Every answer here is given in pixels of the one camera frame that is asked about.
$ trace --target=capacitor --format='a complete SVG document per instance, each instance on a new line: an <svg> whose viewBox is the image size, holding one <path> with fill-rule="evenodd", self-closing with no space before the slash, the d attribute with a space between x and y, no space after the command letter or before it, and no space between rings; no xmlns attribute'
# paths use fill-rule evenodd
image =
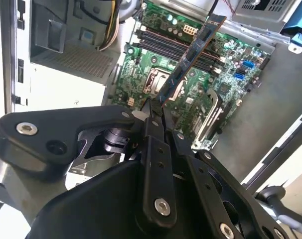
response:
<svg viewBox="0 0 302 239"><path fill-rule="evenodd" d="M168 21L172 21L173 16L172 16L171 14L169 14L168 16L166 16L166 19L167 19Z"/></svg>

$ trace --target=yellow wire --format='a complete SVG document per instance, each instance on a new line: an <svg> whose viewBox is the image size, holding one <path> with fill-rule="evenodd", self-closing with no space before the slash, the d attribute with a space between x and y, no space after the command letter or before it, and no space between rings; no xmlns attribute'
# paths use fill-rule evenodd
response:
<svg viewBox="0 0 302 239"><path fill-rule="evenodd" d="M109 24L109 28L108 28L108 31L107 31L107 38L109 38L109 34L110 34L110 29L111 29L111 25L112 25L112 22L113 22L113 15L114 15L114 12L115 12L115 7L116 7L116 1L113 0L112 1L112 11L111 11L111 17L110 17L110 24Z"/></svg>

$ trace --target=slot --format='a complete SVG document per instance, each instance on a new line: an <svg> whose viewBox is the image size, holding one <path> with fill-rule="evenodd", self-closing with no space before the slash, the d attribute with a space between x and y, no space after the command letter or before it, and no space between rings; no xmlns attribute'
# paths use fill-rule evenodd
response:
<svg viewBox="0 0 302 239"><path fill-rule="evenodd" d="M203 141L205 138L207 138L207 136L211 132L212 126L217 121L219 115L222 112L221 105L223 101L221 97L219 97L212 88L208 89L206 94L212 101L213 105L207 117L205 118L204 123L202 124L200 130L198 131L195 137L196 141Z"/></svg>
<svg viewBox="0 0 302 239"><path fill-rule="evenodd" d="M253 68L255 66L255 64L252 61L243 61L243 66L249 67L249 68Z"/></svg>
<svg viewBox="0 0 302 239"><path fill-rule="evenodd" d="M241 79L241 80L244 79L244 75L241 74L241 73L235 73L235 74L234 74L234 77L237 78L237 79Z"/></svg>

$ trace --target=chip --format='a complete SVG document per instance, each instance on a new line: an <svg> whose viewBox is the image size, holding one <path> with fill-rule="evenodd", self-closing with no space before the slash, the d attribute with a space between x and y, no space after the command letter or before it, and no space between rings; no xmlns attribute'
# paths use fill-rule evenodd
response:
<svg viewBox="0 0 302 239"><path fill-rule="evenodd" d="M221 95L226 95L231 89L231 86L225 83L222 83L218 89L218 93Z"/></svg>

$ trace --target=motherboard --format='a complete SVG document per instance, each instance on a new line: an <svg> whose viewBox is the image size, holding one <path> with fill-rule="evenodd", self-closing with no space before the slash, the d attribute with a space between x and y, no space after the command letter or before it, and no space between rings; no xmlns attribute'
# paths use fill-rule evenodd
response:
<svg viewBox="0 0 302 239"><path fill-rule="evenodd" d="M138 41L126 46L112 103L139 110L154 97L202 24L152 2L138 16ZM269 54L217 32L174 94L165 103L175 128L193 141L194 150L210 150L240 107L243 97L261 84Z"/></svg>

